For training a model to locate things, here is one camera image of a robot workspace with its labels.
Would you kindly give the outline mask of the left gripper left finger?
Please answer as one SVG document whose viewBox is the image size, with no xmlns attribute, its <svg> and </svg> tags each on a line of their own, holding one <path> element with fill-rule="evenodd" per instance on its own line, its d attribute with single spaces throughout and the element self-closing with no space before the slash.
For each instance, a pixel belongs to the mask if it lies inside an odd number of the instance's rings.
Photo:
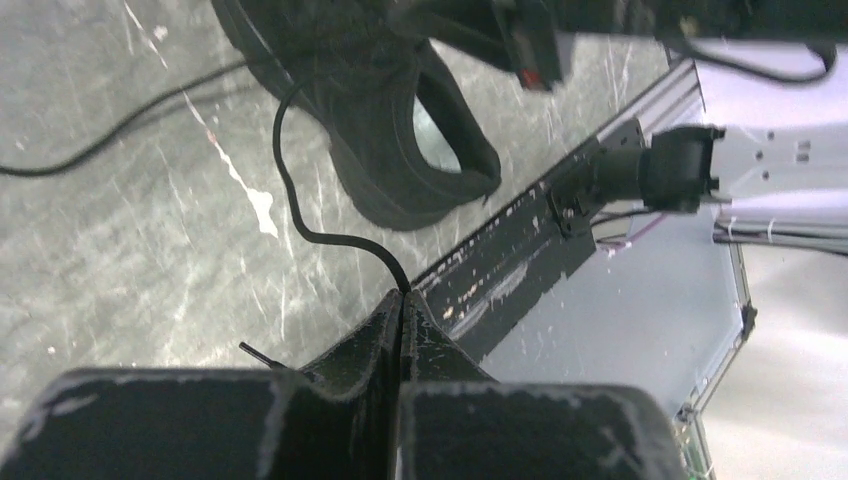
<svg viewBox="0 0 848 480">
<path fill-rule="evenodd" d="M 21 419 L 5 479 L 388 479 L 403 297 L 303 370 L 68 371 Z"/>
</svg>

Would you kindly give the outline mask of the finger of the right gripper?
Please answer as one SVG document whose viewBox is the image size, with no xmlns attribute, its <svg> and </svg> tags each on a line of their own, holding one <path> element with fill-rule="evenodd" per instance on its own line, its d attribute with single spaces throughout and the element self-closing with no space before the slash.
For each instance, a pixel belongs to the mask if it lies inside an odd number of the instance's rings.
<svg viewBox="0 0 848 480">
<path fill-rule="evenodd" d="M 528 68 L 519 1 L 396 1 L 390 27 L 410 39 L 434 39 L 504 72 Z"/>
</svg>

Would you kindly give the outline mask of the black sneaker shoe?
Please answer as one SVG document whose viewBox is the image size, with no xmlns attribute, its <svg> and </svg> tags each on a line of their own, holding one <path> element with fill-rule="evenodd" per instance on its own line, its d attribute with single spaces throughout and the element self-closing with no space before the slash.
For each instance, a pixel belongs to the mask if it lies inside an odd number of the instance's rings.
<svg viewBox="0 0 848 480">
<path fill-rule="evenodd" d="M 274 97 L 328 133 L 354 207 L 394 231 L 493 194 L 499 156 L 426 41 L 386 25 L 384 1 L 216 1 L 231 45 Z"/>
</svg>

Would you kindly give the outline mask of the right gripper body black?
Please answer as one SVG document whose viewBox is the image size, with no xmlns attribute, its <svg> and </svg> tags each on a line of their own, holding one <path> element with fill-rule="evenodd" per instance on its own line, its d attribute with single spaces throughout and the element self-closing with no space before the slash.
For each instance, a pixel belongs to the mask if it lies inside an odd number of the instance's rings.
<svg viewBox="0 0 848 480">
<path fill-rule="evenodd" d="M 495 1 L 492 7 L 525 87 L 565 80 L 577 34 L 653 38 L 685 59 L 791 86 L 825 79 L 837 44 L 847 40 L 844 1 Z M 822 69 L 765 70 L 699 49 L 697 41 L 706 39 L 800 43 Z"/>
</svg>

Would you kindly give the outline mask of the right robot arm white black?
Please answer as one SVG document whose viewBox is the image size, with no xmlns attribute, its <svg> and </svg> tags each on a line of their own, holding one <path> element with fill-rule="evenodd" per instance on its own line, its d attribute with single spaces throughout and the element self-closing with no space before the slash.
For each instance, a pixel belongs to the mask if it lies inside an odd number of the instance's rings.
<svg viewBox="0 0 848 480">
<path fill-rule="evenodd" d="M 516 75 L 523 88 L 549 91 L 565 78 L 578 34 L 651 38 L 688 60 L 777 84 L 800 87 L 824 80 L 847 37 L 843 1 L 401 1 L 391 7 L 394 31 L 436 39 Z M 714 57 L 697 47 L 709 40 L 798 42 L 822 63 L 819 73 L 788 76 Z M 763 224 L 736 221 L 735 199 L 749 192 L 749 168 L 734 159 L 735 137 L 717 126 L 681 126 L 653 135 L 646 147 L 599 147 L 562 176 L 548 195 L 562 235 L 580 240 L 603 223 L 600 209 L 638 201 L 645 214 L 693 214 L 721 207 L 713 237 L 762 243 Z"/>
</svg>

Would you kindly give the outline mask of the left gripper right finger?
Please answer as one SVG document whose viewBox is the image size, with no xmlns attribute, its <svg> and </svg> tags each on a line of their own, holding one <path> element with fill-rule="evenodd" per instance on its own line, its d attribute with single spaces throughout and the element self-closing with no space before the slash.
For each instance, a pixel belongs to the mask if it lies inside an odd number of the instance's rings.
<svg viewBox="0 0 848 480">
<path fill-rule="evenodd" d="M 404 298 L 399 479 L 684 479 L 666 414 L 615 384 L 502 383 Z"/>
</svg>

